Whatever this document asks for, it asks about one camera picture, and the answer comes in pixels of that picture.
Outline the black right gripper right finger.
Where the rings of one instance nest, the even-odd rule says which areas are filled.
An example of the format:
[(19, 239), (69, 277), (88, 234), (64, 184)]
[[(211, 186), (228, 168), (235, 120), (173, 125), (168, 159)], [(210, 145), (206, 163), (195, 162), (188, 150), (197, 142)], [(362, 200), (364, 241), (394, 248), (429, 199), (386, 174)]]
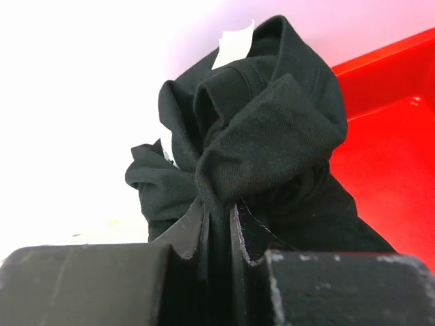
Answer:
[(235, 325), (434, 324), (434, 275), (416, 257), (298, 252), (237, 205), (230, 232)]

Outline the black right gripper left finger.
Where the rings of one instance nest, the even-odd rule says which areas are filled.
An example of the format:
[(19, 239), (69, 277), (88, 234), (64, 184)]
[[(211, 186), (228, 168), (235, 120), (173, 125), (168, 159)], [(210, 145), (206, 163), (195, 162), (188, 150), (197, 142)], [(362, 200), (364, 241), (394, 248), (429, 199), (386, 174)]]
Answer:
[(1, 324), (205, 325), (209, 215), (149, 243), (25, 247), (1, 266)]

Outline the black t-shirt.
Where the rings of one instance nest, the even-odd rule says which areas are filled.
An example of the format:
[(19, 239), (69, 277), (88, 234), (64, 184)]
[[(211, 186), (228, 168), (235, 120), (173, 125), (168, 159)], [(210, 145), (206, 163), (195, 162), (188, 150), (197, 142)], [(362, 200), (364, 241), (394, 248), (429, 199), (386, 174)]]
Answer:
[(330, 173), (332, 152), (347, 136), (330, 67), (283, 16), (255, 29), (245, 58), (213, 69), (216, 57), (208, 54), (160, 90), (173, 157), (160, 141), (131, 150), (125, 180), (139, 193), (149, 240), (200, 197), (218, 252), (238, 203), (296, 250), (391, 253)]

